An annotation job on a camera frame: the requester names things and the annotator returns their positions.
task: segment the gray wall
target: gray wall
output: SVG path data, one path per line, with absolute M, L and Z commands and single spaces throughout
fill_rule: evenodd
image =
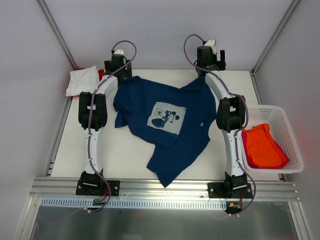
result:
M 0 2 L 0 239 L 47 163 L 71 70 L 35 0 Z
M 79 66 L 102 66 L 112 46 L 133 41 L 134 68 L 190 69 L 190 34 L 216 38 L 227 68 L 251 70 L 292 0 L 46 0 Z M 196 59 L 198 39 L 188 53 Z M 124 44 L 127 56 L 133 48 Z
M 284 108 L 305 168 L 297 182 L 315 239 L 320 239 L 320 1 L 303 0 L 257 74 L 264 103 Z

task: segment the laundry basket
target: laundry basket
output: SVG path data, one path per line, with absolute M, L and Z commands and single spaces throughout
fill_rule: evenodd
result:
M 252 129 L 259 124 L 269 124 L 271 136 L 280 145 L 290 162 L 282 169 L 252 168 L 248 165 L 242 144 L 244 167 L 257 173 L 292 174 L 301 172 L 304 169 L 304 163 L 285 111 L 278 106 L 254 105 L 248 106 L 248 112 L 249 122 L 245 129 Z

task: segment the cartoon character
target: cartoon character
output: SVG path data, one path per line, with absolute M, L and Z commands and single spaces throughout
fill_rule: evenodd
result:
M 164 128 L 167 122 L 173 123 L 175 120 L 180 119 L 175 111 L 162 110 L 161 108 L 156 109 L 155 115 L 161 117 L 152 119 L 151 121 L 157 128 Z

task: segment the navy blue t-shirt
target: navy blue t-shirt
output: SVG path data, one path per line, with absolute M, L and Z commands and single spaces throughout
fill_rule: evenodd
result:
M 147 168 L 164 187 L 205 149 L 216 118 L 215 98 L 204 78 L 177 88 L 139 76 L 125 79 L 114 97 L 115 127 L 155 144 Z

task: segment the folded white cloth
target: folded white cloth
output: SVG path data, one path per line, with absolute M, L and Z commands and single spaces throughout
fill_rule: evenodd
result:
M 92 93 L 99 84 L 98 69 L 96 66 L 70 72 L 70 82 L 65 95 L 78 96 L 81 92 Z

